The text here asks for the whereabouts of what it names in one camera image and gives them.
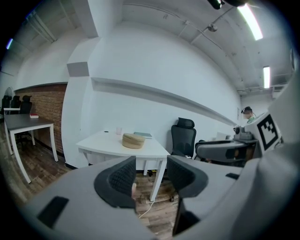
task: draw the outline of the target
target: white ceiling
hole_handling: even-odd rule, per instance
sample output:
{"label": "white ceiling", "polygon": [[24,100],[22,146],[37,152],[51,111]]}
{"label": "white ceiling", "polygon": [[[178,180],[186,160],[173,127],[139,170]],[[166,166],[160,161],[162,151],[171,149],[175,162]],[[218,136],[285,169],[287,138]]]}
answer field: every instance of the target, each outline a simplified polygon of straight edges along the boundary
{"label": "white ceiling", "polygon": [[[72,24],[80,26],[71,0],[61,0]],[[263,39],[254,37],[240,12],[225,4],[215,10],[207,0],[124,0],[123,20],[149,24],[179,35],[188,42],[215,21],[216,32],[205,31],[193,45],[205,52],[226,73],[237,90],[261,88],[263,86],[263,67],[271,67],[271,85],[285,83],[291,74],[290,43],[284,35],[278,19],[259,2],[250,5],[261,27]],[[58,0],[46,0],[36,8],[36,13],[59,38],[71,30]],[[11,51],[24,59],[30,52],[46,42],[25,21],[14,37]]]}

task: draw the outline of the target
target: smoke detector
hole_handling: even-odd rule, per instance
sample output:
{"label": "smoke detector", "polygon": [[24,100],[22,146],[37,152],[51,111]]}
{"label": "smoke detector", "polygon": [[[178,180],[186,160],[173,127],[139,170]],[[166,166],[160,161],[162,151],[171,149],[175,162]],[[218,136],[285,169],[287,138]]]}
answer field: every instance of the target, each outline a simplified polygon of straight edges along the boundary
{"label": "smoke detector", "polygon": [[215,24],[211,23],[208,25],[207,29],[211,32],[215,32],[218,30],[218,27]]}

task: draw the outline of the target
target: person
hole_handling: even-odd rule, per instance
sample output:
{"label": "person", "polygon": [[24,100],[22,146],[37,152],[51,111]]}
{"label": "person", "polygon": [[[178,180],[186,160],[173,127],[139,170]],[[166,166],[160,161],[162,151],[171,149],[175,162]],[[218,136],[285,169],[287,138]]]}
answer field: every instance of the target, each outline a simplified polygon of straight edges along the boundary
{"label": "person", "polygon": [[253,111],[249,106],[245,107],[242,113],[244,114],[244,119],[248,119],[247,123],[250,123],[255,119],[255,116],[253,116]]}

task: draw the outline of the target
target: brick wall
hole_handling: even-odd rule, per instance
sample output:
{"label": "brick wall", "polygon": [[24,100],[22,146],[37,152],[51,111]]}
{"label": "brick wall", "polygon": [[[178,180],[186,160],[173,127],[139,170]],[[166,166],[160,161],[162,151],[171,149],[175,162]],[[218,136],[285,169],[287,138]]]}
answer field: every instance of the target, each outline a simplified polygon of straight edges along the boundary
{"label": "brick wall", "polygon": [[[32,96],[31,113],[37,113],[40,117],[54,122],[54,138],[56,150],[63,154],[61,143],[61,112],[66,92],[66,84],[52,84],[32,87],[15,91],[20,100],[24,95]],[[51,147],[49,128],[34,130],[34,136],[47,146]]]}

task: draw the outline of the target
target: power cord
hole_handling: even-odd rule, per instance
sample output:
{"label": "power cord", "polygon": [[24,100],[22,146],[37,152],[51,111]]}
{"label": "power cord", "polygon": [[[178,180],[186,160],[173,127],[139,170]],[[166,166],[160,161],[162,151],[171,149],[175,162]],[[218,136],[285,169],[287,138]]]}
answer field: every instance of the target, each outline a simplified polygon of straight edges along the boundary
{"label": "power cord", "polygon": [[149,210],[151,209],[153,203],[151,203],[149,209],[148,209],[146,212],[144,212],[144,213],[139,217],[139,219],[140,219],[142,216],[144,216],[147,212],[149,212]]}

